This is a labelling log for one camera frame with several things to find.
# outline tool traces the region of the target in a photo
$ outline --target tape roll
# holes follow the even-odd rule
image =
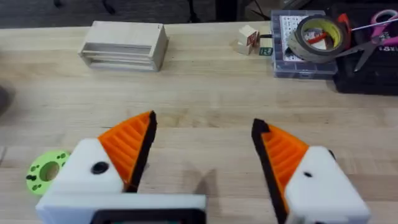
[[[36,158],[27,171],[27,188],[33,194],[43,195],[68,158],[66,151],[50,151]]]
[[[309,29],[322,29],[333,39],[333,47],[322,50],[309,44],[305,32]],[[344,27],[332,18],[322,15],[308,16],[289,35],[287,45],[299,58],[308,62],[325,63],[333,60],[347,45],[347,33]]]

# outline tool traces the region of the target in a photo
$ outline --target black screw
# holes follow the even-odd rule
[[[97,162],[91,168],[91,173],[93,174],[102,174],[107,171],[109,168],[109,164],[107,162]]]
[[[32,181],[35,181],[36,178],[37,178],[36,175],[27,175],[27,176],[26,176],[26,179],[27,179],[27,180],[32,180]]]
[[[312,177],[312,174],[309,173],[309,172],[304,172],[304,175],[305,175],[306,177]]]

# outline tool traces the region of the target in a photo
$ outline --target wooden table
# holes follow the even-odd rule
[[[270,58],[231,50],[243,25],[166,25],[159,73],[90,70],[76,52],[87,27],[0,30],[0,83],[15,92],[0,117],[0,222],[40,223],[24,178],[41,153],[72,151],[154,110],[159,124],[139,193],[207,194],[211,224],[276,223],[251,140],[261,118],[334,151],[371,223],[396,224],[398,98],[274,78]]]

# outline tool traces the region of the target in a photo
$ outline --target white label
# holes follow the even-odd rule
[[[283,49],[283,55],[284,55],[284,61],[286,62],[304,62],[304,60],[299,59],[295,55],[285,55],[285,51],[287,49],[287,39],[289,38],[289,35],[296,30],[297,26],[299,25],[300,21],[305,19],[308,16],[280,16],[280,31],[282,33],[282,49]],[[320,31],[318,32],[308,32],[305,34],[305,39],[312,39],[316,37],[317,35],[320,34]],[[326,50],[326,42],[325,40],[321,40],[315,44],[312,44],[312,46],[318,48],[318,49],[323,49]]]

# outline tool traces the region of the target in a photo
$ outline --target scissors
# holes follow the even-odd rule
[[[390,18],[387,21],[391,21],[391,20],[398,18],[398,12],[393,9],[386,9],[386,10],[380,11],[372,17],[371,24],[377,23],[377,19],[381,16],[390,16]],[[380,38],[380,35],[383,33],[384,29],[389,24],[390,23],[385,23],[385,24],[381,24],[378,26],[374,26],[371,40],[369,42],[352,47],[352,48],[338,54],[336,57],[353,54],[360,50],[363,50],[364,53],[362,54],[361,58],[359,59],[358,63],[355,66],[355,69],[354,69],[354,71],[357,72],[358,70],[360,70],[362,68],[362,66],[365,64],[365,62],[368,60],[368,58],[373,54],[374,49],[376,49],[376,47],[378,47],[380,45],[383,45],[383,46],[398,45],[398,37],[393,37],[393,38],[384,39],[384,40],[382,40]]]

